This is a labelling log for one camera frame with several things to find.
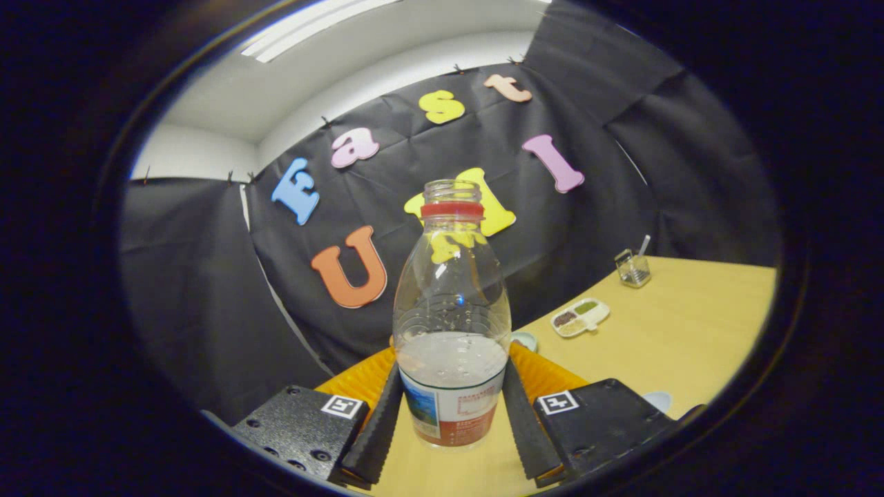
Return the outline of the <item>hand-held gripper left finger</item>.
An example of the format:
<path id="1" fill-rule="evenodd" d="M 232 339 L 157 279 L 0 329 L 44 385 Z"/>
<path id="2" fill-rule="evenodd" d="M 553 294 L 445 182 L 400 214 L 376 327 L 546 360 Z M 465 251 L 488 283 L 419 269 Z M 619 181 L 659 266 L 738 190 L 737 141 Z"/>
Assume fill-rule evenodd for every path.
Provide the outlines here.
<path id="1" fill-rule="evenodd" d="M 391 347 L 316 388 L 291 384 L 230 428 L 250 449 L 339 485 L 376 485 L 403 393 Z"/>

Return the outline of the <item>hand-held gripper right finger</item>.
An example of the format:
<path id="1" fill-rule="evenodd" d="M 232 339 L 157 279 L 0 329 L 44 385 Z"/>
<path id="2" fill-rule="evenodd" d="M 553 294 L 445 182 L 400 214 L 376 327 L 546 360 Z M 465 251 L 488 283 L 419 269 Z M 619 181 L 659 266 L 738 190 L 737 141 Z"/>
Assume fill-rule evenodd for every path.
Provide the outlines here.
<path id="1" fill-rule="evenodd" d="M 616 378 L 589 382 L 517 343 L 503 396 L 522 469 L 537 485 L 606 471 L 677 427 Z"/>

